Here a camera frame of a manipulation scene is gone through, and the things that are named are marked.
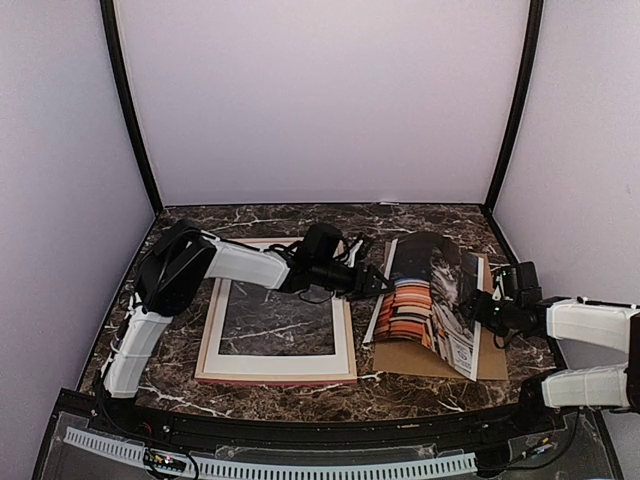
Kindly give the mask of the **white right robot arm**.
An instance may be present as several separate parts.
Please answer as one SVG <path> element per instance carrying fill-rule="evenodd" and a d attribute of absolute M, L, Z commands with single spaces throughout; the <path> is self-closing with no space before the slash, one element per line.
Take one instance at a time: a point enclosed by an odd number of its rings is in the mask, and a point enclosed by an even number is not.
<path fill-rule="evenodd" d="M 617 350 L 627 356 L 618 365 L 544 373 L 525 382 L 525 399 L 510 413 L 521 434 L 534 432 L 549 409 L 603 407 L 639 411 L 639 307 L 583 297 L 551 297 L 533 303 L 496 300 L 476 291 L 462 304 L 463 318 L 479 322 L 494 335 L 545 336 Z"/>

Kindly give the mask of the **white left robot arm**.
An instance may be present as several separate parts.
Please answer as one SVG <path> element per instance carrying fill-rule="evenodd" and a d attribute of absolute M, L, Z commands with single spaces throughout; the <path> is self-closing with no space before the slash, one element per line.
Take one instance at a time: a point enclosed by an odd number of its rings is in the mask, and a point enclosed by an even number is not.
<path fill-rule="evenodd" d="M 348 243 L 339 229 L 326 223 L 311 225 L 289 245 L 259 248 L 223 239 L 188 219 L 178 221 L 142 259 L 124 320 L 94 376 L 94 393 L 111 398 L 103 405 L 103 421 L 120 436 L 140 429 L 140 412 L 125 400 L 136 396 L 158 340 L 191 305 L 204 280 L 240 281 L 296 295 L 317 286 L 347 300 L 393 292 L 386 274 L 366 264 L 368 249 L 363 237 Z"/>

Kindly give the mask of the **clear acrylic sheet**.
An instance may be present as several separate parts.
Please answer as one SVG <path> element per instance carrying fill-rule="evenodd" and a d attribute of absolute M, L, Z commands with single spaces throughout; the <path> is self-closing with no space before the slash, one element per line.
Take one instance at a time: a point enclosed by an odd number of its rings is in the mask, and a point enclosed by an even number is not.
<path fill-rule="evenodd" d="M 233 282 L 224 315 L 221 355 L 315 356 L 335 353 L 329 292 L 312 286 L 286 294 Z"/>

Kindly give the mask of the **cat and books photo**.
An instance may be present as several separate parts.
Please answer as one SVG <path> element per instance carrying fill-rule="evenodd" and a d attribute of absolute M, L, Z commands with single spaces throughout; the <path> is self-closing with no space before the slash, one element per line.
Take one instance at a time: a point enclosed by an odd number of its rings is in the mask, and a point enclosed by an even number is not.
<path fill-rule="evenodd" d="M 378 298 L 363 342 L 411 341 L 475 381 L 481 326 L 465 307 L 484 289 L 485 259 L 443 235 L 415 232 L 391 241 L 384 274 L 393 291 Z"/>

